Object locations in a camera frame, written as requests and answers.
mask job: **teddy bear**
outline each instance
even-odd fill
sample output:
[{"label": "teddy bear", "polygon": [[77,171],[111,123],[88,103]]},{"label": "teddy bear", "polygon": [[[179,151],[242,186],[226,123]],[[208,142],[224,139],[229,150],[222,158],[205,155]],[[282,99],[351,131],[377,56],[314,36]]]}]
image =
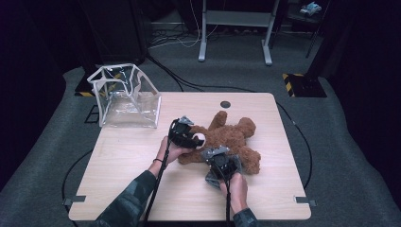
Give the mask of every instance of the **teddy bear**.
[{"label": "teddy bear", "polygon": [[246,139],[254,135],[256,126],[248,117],[242,117],[236,125],[226,125],[227,112],[219,111],[208,129],[203,126],[191,126],[190,132],[205,136],[202,148],[178,157],[181,164],[202,163],[201,152],[206,148],[225,146],[230,150],[227,155],[238,155],[242,170],[248,174],[257,174],[260,170],[260,153],[247,147]]}]

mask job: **human hand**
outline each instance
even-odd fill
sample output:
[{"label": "human hand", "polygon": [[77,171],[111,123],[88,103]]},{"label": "human hand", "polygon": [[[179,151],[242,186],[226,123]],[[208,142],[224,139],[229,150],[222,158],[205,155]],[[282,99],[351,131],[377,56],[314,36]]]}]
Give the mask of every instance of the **human hand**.
[{"label": "human hand", "polygon": [[[165,158],[167,144],[168,144],[168,136],[165,136],[162,140],[162,143],[160,144],[159,152],[157,153],[157,156],[156,156],[157,159],[163,160]],[[170,164],[170,163],[174,162],[178,158],[178,156],[180,156],[181,154],[189,153],[193,150],[194,150],[193,148],[178,147],[173,142],[171,142],[170,146],[168,148],[169,153],[168,153],[166,163]]]},{"label": "human hand", "polygon": [[[227,197],[227,186],[225,182],[220,182],[221,192]],[[234,214],[248,208],[247,204],[248,185],[245,177],[240,173],[235,173],[230,180],[231,209]]]},{"label": "human hand", "polygon": [[[160,144],[159,151],[157,152],[157,155],[156,155],[157,160],[163,161],[163,159],[165,158],[167,145],[168,145],[168,136],[165,136]],[[168,153],[168,157],[166,160],[166,165],[174,162],[178,158],[178,156],[180,156],[181,154],[189,153],[193,150],[194,150],[193,148],[178,147],[173,142],[171,142],[170,146],[168,148],[169,153]],[[159,162],[157,160],[155,160],[148,169],[151,173],[153,173],[153,175],[155,177],[158,176],[160,167],[162,166],[162,162]]]}]

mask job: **teddy bear leg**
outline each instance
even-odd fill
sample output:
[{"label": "teddy bear leg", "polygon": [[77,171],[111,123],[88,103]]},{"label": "teddy bear leg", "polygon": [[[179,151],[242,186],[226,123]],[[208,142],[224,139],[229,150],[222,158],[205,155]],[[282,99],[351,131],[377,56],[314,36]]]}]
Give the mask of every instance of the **teddy bear leg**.
[{"label": "teddy bear leg", "polygon": [[190,163],[202,163],[204,162],[201,158],[201,151],[194,150],[190,153],[184,153],[178,156],[178,161],[181,164],[190,164]]},{"label": "teddy bear leg", "polygon": [[239,150],[238,155],[244,172],[248,174],[259,173],[261,159],[259,152],[244,147]]}]

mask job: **human arm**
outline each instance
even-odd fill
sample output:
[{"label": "human arm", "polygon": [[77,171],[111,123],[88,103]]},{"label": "human arm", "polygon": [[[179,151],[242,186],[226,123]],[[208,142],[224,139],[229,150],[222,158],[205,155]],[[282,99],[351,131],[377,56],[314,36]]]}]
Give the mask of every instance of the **human arm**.
[{"label": "human arm", "polygon": [[[227,196],[225,182],[220,183],[220,189],[224,196]],[[230,206],[234,212],[233,220],[235,227],[257,227],[259,226],[256,216],[247,203],[248,185],[245,177],[235,173],[230,180]]]},{"label": "human arm", "polygon": [[[167,136],[161,142],[156,159],[163,160],[168,144]],[[192,151],[189,148],[179,148],[170,144],[166,164],[175,161],[182,153]],[[97,217],[92,226],[137,226],[142,216],[148,197],[154,189],[162,162],[155,160],[149,168],[135,178],[117,198]]]}]

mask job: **wooden table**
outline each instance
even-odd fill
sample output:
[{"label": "wooden table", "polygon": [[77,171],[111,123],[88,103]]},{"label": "wooden table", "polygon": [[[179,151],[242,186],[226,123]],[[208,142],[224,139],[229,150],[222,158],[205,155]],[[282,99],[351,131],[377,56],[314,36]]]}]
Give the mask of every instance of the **wooden table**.
[{"label": "wooden table", "polygon": [[[229,101],[231,107],[220,107]],[[289,147],[273,95],[267,93],[162,93],[157,129],[111,128],[101,130],[69,218],[93,220],[156,156],[172,120],[186,115],[196,125],[208,127],[214,115],[224,110],[227,124],[242,116],[256,124],[248,146],[261,154],[260,173],[246,175],[248,204],[258,219],[307,219],[309,205]],[[149,220],[225,220],[225,198],[204,177],[207,164],[171,163],[163,175]]]}]

